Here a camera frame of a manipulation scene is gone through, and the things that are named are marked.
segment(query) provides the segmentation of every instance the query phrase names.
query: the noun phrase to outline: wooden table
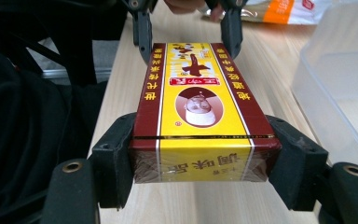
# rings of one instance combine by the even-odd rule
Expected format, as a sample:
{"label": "wooden table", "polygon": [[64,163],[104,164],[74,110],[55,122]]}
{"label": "wooden table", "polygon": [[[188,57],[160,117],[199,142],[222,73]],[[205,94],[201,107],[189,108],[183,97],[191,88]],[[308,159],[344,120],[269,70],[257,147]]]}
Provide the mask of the wooden table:
{"label": "wooden table", "polygon": [[[163,1],[151,15],[154,43],[221,42],[220,26],[199,12],[173,15]],[[291,83],[299,51],[314,26],[244,22],[235,63],[265,114],[285,119],[314,139]],[[118,47],[92,145],[116,118],[137,110],[146,64],[132,44],[129,15]],[[102,223],[317,223],[313,212],[288,211],[269,182],[133,185],[124,209],[101,210]]]}

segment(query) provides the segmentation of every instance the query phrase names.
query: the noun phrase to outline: cardboard box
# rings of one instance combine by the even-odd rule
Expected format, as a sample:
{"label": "cardboard box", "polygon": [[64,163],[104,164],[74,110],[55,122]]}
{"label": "cardboard box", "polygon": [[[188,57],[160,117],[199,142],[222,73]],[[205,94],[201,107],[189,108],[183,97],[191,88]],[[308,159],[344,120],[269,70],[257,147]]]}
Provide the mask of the cardboard box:
{"label": "cardboard box", "polygon": [[136,183],[264,181],[281,144],[223,44],[155,44],[131,140]]}

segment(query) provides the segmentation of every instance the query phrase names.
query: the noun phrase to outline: plastic container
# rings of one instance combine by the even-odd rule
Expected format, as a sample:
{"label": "plastic container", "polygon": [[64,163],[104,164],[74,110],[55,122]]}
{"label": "plastic container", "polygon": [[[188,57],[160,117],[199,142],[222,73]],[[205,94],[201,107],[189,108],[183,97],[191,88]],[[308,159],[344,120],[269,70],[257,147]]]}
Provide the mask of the plastic container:
{"label": "plastic container", "polygon": [[358,164],[358,3],[325,11],[301,50],[293,93],[329,160]]}

